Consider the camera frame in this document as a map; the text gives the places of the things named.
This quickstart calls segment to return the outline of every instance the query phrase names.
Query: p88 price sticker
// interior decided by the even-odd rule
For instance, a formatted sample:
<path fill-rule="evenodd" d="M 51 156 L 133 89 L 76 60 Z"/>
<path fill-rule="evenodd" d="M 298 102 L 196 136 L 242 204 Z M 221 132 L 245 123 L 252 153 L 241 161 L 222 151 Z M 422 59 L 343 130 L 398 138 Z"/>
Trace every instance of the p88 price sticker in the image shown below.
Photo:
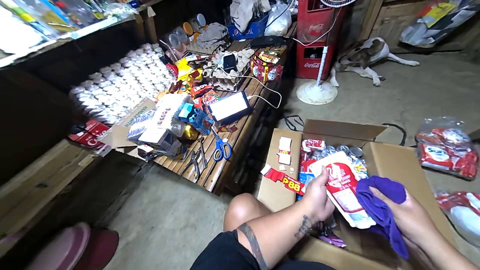
<path fill-rule="evenodd" d="M 305 193 L 303 192 L 303 187 L 305 186 L 304 183 L 300 182 L 300 181 L 297 181 L 293 178 L 291 178 L 290 176 L 288 175 L 285 175 L 282 179 L 282 182 L 283 182 L 283 185 L 295 192 L 295 193 L 298 193 L 299 195 L 303 196 Z"/>

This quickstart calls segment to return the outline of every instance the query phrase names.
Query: dog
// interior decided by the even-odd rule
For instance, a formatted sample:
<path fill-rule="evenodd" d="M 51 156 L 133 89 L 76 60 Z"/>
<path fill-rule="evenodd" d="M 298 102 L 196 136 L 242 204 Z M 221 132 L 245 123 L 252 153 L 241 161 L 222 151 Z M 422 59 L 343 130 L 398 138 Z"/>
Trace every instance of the dog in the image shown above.
<path fill-rule="evenodd" d="M 384 59 L 412 67 L 420 65 L 417 61 L 405 60 L 390 53 L 387 43 L 380 37 L 364 39 L 353 44 L 347 53 L 338 59 L 331 70 L 332 78 L 330 83 L 338 87 L 338 82 L 336 81 L 337 71 L 354 71 L 362 77 L 372 79 L 374 86 L 380 86 L 380 81 L 385 80 L 385 77 L 379 76 L 369 66 Z"/>

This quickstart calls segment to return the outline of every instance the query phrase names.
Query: forearm tattoo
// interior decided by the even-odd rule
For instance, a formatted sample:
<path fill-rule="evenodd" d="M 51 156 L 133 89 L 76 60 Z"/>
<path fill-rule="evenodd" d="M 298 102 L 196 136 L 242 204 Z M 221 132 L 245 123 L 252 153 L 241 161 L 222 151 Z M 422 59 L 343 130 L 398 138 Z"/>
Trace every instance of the forearm tattoo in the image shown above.
<path fill-rule="evenodd" d="M 258 245 L 257 236 L 253 232 L 252 228 L 244 223 L 240 225 L 239 230 L 247 237 L 250 247 L 252 248 L 252 254 L 257 259 L 258 265 L 261 270 L 268 270 L 267 264 L 265 263 L 262 252 L 260 251 L 260 246 Z"/>
<path fill-rule="evenodd" d="M 308 233 L 308 231 L 310 230 L 310 228 L 312 227 L 312 221 L 310 221 L 310 219 L 307 217 L 307 216 L 303 216 L 303 221 L 302 221 L 302 224 L 299 228 L 299 231 L 295 233 L 295 237 L 300 240 L 302 239 L 302 237 Z"/>

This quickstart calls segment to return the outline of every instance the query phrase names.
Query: leg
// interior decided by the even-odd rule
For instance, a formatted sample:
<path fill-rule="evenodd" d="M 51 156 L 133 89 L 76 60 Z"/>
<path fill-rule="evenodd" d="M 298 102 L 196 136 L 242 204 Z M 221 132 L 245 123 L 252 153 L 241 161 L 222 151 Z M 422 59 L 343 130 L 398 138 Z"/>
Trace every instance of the leg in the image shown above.
<path fill-rule="evenodd" d="M 400 64 L 412 66 L 412 67 L 420 65 L 420 63 L 417 62 L 417 61 L 409 61 L 409 60 L 401 59 L 400 57 L 398 57 L 398 56 L 396 56 L 395 54 L 392 54 L 392 53 L 388 54 L 388 59 L 392 60 L 392 61 L 395 61 L 395 62 L 398 62 Z"/>
<path fill-rule="evenodd" d="M 345 69 L 345 71 L 353 71 L 353 72 L 356 72 L 358 73 L 360 76 L 362 77 L 365 77 L 365 78 L 370 78 L 370 79 L 373 79 L 373 85 L 374 86 L 380 86 L 380 81 L 384 81 L 385 78 L 382 77 L 382 76 L 379 76 L 375 71 L 373 71 L 371 68 L 366 68 L 366 69 L 362 69 L 362 68 L 359 68 L 359 67 L 347 67 Z"/>
<path fill-rule="evenodd" d="M 248 193 L 235 196 L 223 220 L 223 231 L 233 231 L 245 222 L 272 213 L 263 203 Z"/>
<path fill-rule="evenodd" d="M 335 70 L 335 67 L 332 67 L 332 70 L 330 71 L 330 74 L 331 74 L 331 78 L 330 78 L 330 83 L 333 85 L 333 86 L 336 86 L 338 87 L 338 82 L 336 81 L 336 70 Z"/>

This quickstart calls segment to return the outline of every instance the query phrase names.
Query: wooden bench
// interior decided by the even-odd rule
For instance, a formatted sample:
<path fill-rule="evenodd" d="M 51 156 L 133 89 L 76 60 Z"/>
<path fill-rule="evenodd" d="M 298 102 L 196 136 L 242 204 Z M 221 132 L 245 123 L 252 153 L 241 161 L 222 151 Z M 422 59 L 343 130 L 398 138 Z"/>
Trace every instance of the wooden bench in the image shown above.
<path fill-rule="evenodd" d="M 288 33 L 287 36 L 295 36 L 297 30 L 297 23 L 294 22 Z M 228 47 L 228 51 L 240 51 L 248 46 L 251 40 L 245 41 L 238 41 L 235 40 L 232 44 Z M 284 62 L 293 42 L 290 42 L 288 46 L 282 46 L 280 49 L 282 50 L 281 53 L 281 60 L 280 63 Z M 280 83 L 277 82 L 270 82 L 267 86 L 271 89 L 278 89 Z M 240 91 L 245 91 L 247 96 L 252 95 L 259 95 L 265 99 L 271 94 L 271 91 L 268 89 L 264 89 L 264 87 L 255 79 L 246 78 L 245 81 L 242 83 L 241 87 L 239 88 Z M 232 92 L 218 92 L 221 97 L 228 97 L 234 93 Z M 224 188 L 227 187 L 235 194 L 240 192 L 240 187 L 238 184 L 231 181 L 232 176 L 231 173 L 235 165 L 241 160 L 242 154 L 244 153 L 245 146 L 248 145 L 248 141 L 251 137 L 253 128 L 255 126 L 256 121 L 260 115 L 260 112 L 264 108 L 265 101 L 253 97 L 249 101 L 250 106 L 253 108 L 252 113 L 250 115 L 246 115 L 242 117 L 236 124 L 238 130 L 234 132 L 223 132 L 219 133 L 219 137 L 221 139 L 226 138 L 228 143 L 232 146 L 232 156 L 228 159 L 222 159 L 221 161 L 214 161 L 212 156 L 215 150 L 215 138 L 213 133 L 211 132 L 209 135 L 204 136 L 204 150 L 205 150 L 205 158 L 207 160 L 207 168 L 203 168 L 201 158 L 198 159 L 198 164 L 200 167 L 201 175 L 196 182 L 197 185 L 204 187 L 206 190 L 220 195 Z M 159 157 L 155 159 L 155 162 L 162 165 L 163 167 L 169 169 L 170 171 L 180 174 L 180 172 L 185 168 L 190 160 L 190 156 L 193 151 L 198 151 L 200 149 L 200 143 L 195 141 L 188 149 L 188 156 L 184 161 L 173 160 L 171 158 L 167 158 L 165 156 Z M 183 177 L 187 178 L 188 180 L 195 182 L 195 169 L 193 166 L 190 166 L 187 171 L 183 174 Z"/>

